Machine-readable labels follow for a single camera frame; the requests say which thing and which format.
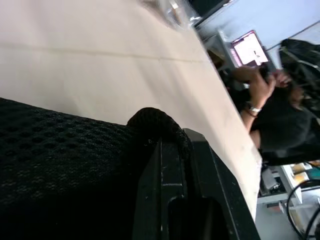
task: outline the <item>white wall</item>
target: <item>white wall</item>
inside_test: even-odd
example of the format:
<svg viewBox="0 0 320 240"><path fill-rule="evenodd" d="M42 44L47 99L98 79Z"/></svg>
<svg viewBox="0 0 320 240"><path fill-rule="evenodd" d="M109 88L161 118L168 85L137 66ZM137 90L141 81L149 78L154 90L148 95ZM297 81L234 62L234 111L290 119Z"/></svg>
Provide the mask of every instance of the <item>white wall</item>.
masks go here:
<svg viewBox="0 0 320 240"><path fill-rule="evenodd" d="M319 21L319 11L320 0L234 0L202 23L199 34L208 37L221 28L233 41L256 30L269 49Z"/></svg>
<svg viewBox="0 0 320 240"><path fill-rule="evenodd" d="M299 33L294 37L294 39L308 41L312 44L320 44L320 22Z"/></svg>

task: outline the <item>desk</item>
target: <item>desk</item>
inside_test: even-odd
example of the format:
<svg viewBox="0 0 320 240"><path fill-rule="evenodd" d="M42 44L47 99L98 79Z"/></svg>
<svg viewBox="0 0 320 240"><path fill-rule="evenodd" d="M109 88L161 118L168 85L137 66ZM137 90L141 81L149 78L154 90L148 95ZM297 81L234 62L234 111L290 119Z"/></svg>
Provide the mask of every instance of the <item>desk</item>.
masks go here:
<svg viewBox="0 0 320 240"><path fill-rule="evenodd" d="M137 0L0 1L0 96L126 124L155 107L203 133L253 218L261 157L192 30Z"/></svg>

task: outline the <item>laptop screen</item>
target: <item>laptop screen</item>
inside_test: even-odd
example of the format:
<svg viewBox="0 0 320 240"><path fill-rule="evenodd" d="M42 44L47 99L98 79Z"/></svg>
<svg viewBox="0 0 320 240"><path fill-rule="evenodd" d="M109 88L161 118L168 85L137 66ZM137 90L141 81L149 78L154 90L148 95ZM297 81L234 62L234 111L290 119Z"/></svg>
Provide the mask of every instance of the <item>laptop screen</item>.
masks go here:
<svg viewBox="0 0 320 240"><path fill-rule="evenodd" d="M231 44L242 65L255 67L269 61L253 30L234 40Z"/></svg>

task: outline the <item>hand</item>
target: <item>hand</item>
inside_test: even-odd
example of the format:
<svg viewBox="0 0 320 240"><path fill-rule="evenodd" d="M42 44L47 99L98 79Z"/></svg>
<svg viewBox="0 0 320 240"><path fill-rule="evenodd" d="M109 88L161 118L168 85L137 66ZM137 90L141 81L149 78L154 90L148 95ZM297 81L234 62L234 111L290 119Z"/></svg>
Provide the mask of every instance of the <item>hand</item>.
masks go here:
<svg viewBox="0 0 320 240"><path fill-rule="evenodd" d="M291 82L290 76L280 69L277 69L272 73L272 75L276 80L275 86L277 88L286 88L288 86L288 83Z"/></svg>
<svg viewBox="0 0 320 240"><path fill-rule="evenodd" d="M255 67L244 65L233 70L232 75L240 83L250 83L256 70Z"/></svg>
<svg viewBox="0 0 320 240"><path fill-rule="evenodd" d="M259 69L255 70L249 87L253 107L261 109L265 105L275 89L276 82L276 78L273 75L268 76L266 82L259 73Z"/></svg>

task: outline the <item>black bag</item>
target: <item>black bag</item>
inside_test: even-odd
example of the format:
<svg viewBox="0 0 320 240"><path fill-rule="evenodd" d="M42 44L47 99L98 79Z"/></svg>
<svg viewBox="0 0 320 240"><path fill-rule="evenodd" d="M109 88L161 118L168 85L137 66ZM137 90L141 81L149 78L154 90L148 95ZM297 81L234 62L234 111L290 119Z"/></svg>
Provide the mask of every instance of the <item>black bag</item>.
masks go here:
<svg viewBox="0 0 320 240"><path fill-rule="evenodd" d="M303 106L320 116L320 45L297 39L285 39L279 50L283 68L293 83L303 88Z"/></svg>

